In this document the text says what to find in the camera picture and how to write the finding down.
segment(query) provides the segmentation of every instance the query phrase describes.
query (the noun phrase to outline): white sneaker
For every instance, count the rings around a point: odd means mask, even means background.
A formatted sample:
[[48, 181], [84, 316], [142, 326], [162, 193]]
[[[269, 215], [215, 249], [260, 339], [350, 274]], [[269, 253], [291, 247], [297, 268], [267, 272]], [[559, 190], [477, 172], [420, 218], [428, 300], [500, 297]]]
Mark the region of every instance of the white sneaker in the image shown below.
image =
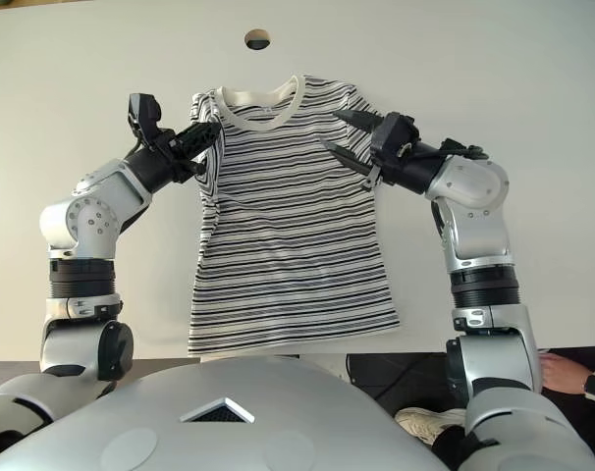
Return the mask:
[[408, 407], [399, 410], [394, 419], [410, 435], [418, 437], [428, 445], [433, 445], [435, 439], [453, 425], [463, 425], [465, 409], [451, 409], [446, 412]]

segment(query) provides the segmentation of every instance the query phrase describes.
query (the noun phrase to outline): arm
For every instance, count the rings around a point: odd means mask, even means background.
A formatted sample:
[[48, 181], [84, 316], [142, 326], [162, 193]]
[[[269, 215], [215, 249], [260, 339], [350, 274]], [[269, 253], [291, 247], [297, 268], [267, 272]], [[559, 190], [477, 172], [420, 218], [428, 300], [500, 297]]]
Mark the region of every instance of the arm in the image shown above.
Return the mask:
[[558, 393], [585, 394], [585, 382], [594, 372], [555, 353], [542, 353], [544, 388]]
[[71, 197], [42, 212], [51, 297], [41, 373], [0, 386], [0, 452], [108, 393], [132, 367], [132, 331], [117, 321], [123, 307], [114, 284], [117, 239], [148, 208], [153, 193], [204, 172], [191, 159], [220, 130], [204, 123], [175, 134], [157, 127], [160, 114], [152, 95], [131, 95], [135, 148], [86, 175]]
[[442, 240], [455, 299], [447, 343], [451, 389], [467, 403], [461, 471], [594, 470], [595, 459], [562, 412], [538, 394], [540, 361], [526, 307], [519, 301], [502, 207], [506, 172], [475, 146], [420, 141], [413, 118], [360, 112], [337, 115], [372, 132], [371, 165], [330, 142], [326, 148], [367, 176], [424, 194]]

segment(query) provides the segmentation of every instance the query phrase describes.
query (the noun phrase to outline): black pants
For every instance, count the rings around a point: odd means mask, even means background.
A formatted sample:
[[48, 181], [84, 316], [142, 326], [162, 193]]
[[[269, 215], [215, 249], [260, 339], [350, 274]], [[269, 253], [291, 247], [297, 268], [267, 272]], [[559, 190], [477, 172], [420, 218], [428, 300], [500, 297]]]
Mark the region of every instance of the black pants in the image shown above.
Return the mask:
[[454, 425], [437, 437], [431, 450], [448, 466], [448, 469], [457, 471], [462, 463], [460, 445], [464, 438], [465, 429], [459, 425]]

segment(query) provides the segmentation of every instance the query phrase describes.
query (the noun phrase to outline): horizontal stripe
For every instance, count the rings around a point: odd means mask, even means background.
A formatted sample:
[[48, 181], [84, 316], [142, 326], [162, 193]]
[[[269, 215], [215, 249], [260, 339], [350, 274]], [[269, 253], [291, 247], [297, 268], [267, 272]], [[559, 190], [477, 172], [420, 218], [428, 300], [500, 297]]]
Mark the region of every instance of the horizontal stripe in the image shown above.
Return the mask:
[[342, 332], [333, 333], [316, 333], [309, 335], [279, 335], [272, 340], [255, 340], [255, 341], [241, 341], [232, 342], [223, 347], [210, 346], [210, 347], [199, 347], [191, 345], [189, 343], [189, 355], [195, 356], [198, 354], [229, 351], [229, 350], [244, 350], [251, 349], [253, 347], [260, 346], [279, 346], [288, 343], [294, 343], [297, 341], [313, 341], [313, 340], [324, 340], [324, 339], [341, 339], [343, 337], [360, 336], [361, 334], [368, 334], [372, 332], [385, 331], [396, 328], [400, 324], [398, 319], [389, 320], [386, 323], [365, 327], [362, 329], [346, 329]]

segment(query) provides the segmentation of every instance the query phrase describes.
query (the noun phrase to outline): striped t-shirt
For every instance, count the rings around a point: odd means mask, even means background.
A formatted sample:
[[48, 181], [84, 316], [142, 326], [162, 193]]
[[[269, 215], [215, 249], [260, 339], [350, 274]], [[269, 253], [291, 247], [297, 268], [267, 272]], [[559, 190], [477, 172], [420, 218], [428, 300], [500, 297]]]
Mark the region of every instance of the striped t-shirt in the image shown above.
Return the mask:
[[275, 106], [192, 99], [192, 121], [223, 132], [202, 158], [203, 204], [189, 356], [396, 328], [363, 176], [324, 147], [369, 158], [369, 135], [331, 113], [368, 110], [355, 86], [313, 77]]

